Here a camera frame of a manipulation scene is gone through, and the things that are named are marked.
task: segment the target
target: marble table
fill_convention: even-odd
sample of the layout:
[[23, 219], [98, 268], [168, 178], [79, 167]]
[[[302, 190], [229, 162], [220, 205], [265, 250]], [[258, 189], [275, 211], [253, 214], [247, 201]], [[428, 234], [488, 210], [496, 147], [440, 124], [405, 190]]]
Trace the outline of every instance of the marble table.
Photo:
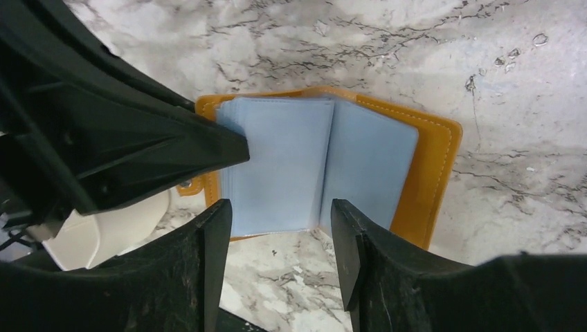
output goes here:
[[[193, 100], [326, 84], [459, 121], [434, 253], [587, 252], [585, 1], [66, 2]], [[182, 204], [156, 233], [202, 208]], [[337, 284], [324, 234], [267, 235], [231, 244], [221, 306], [269, 331], [350, 331]]]

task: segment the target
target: leather notebook cover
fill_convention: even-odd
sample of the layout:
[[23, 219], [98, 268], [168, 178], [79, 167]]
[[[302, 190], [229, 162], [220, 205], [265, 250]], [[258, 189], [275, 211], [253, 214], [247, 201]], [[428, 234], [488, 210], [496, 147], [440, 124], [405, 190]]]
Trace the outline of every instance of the leather notebook cover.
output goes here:
[[[417, 144], [390, 230], [421, 248], [428, 248], [442, 196], [462, 137], [462, 129], [457, 122], [328, 86], [253, 95], [290, 98], [322, 98], [324, 95], [335, 95], [338, 98], [351, 101], [363, 109], [369, 109], [381, 116], [395, 119], [415, 128], [418, 134]], [[237, 96], [203, 96], [196, 102], [196, 112], [216, 121], [216, 112], [219, 106]], [[178, 187], [177, 189], [180, 195], [187, 196], [197, 194], [198, 187], [201, 187], [205, 190], [206, 205], [212, 205], [219, 199], [219, 172], [199, 176], [193, 180], [191, 187]], [[357, 174], [350, 181], [360, 181], [361, 177], [362, 175]], [[324, 191], [327, 195], [327, 181], [325, 184]]]

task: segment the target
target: open book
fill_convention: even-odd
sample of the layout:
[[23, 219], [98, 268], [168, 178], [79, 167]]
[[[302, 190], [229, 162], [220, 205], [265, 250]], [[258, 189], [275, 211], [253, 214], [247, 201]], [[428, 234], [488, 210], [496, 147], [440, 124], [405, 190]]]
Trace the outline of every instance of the open book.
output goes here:
[[353, 102], [238, 97], [216, 121], [246, 137], [250, 161], [219, 172], [232, 237], [320, 227], [347, 199], [385, 229], [395, 214], [418, 130]]

